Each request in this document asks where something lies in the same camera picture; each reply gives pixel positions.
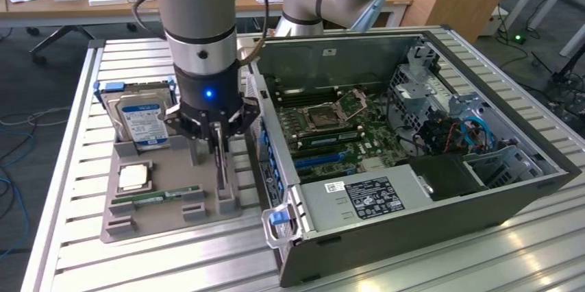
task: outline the metal table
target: metal table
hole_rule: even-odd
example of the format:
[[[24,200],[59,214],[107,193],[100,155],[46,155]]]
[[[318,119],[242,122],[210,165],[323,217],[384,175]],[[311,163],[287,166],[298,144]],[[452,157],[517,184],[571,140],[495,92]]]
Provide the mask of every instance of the metal table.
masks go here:
[[[492,89],[579,167],[584,139],[455,32],[429,27]],[[39,225],[23,291],[583,291],[585,175],[500,227],[283,290],[260,226],[246,156],[236,156],[240,218],[104,245],[100,233],[112,129],[94,99],[95,80],[147,82],[172,75],[167,43],[111,40],[90,49]],[[468,82],[444,69],[457,90]],[[243,140],[232,141],[244,154]]]

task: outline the hard drive label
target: hard drive label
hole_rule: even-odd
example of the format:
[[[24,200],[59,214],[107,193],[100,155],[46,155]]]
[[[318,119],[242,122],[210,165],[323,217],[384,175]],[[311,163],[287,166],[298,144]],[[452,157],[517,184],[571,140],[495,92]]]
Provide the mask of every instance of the hard drive label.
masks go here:
[[[404,210],[403,202],[387,177],[347,184],[346,190],[362,219]]]
[[[140,145],[158,145],[168,140],[167,128],[159,104],[127,106],[122,108],[134,141]]]

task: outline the robotic arm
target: robotic arm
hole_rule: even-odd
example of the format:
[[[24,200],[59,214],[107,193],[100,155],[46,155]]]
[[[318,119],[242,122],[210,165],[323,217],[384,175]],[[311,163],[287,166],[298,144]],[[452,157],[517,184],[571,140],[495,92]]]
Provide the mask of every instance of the robotic arm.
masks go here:
[[[182,101],[167,124],[210,151],[228,151],[227,138],[243,134],[260,114],[258,100],[240,95],[236,0],[159,0]],[[278,36],[319,34],[322,20],[364,32],[386,0],[286,0]]]

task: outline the circuit board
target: circuit board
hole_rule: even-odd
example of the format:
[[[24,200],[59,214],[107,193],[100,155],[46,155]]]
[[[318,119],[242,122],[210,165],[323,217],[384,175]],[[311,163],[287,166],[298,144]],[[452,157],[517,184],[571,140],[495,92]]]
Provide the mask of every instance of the circuit board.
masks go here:
[[[394,167],[408,157],[378,107],[352,89],[336,102],[276,109],[302,183]]]

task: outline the blue latch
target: blue latch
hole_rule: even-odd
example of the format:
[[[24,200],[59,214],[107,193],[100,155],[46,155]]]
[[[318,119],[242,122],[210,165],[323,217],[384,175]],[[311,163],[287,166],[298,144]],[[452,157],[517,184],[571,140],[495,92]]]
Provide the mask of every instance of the blue latch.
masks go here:
[[[274,226],[282,225],[283,223],[290,222],[291,220],[290,214],[286,211],[271,213],[270,220],[271,220],[271,225]]]
[[[268,137],[267,137],[267,131],[266,130],[260,131],[260,142],[263,143],[263,145],[268,144]]]
[[[126,86],[127,85],[124,82],[110,82],[110,83],[107,83],[107,85],[104,87],[104,91],[106,92],[120,92],[120,91],[124,91]]]
[[[95,82],[94,82],[94,96],[95,96],[95,98],[99,100],[99,102],[100,102],[100,104],[102,104],[102,107],[103,107],[104,109],[107,109],[107,106],[104,105],[104,101],[103,101],[103,99],[102,99],[102,93],[100,93],[100,82],[99,82],[99,81],[95,81]]]
[[[176,105],[176,82],[172,76],[167,77],[168,89],[171,90],[171,99]]]

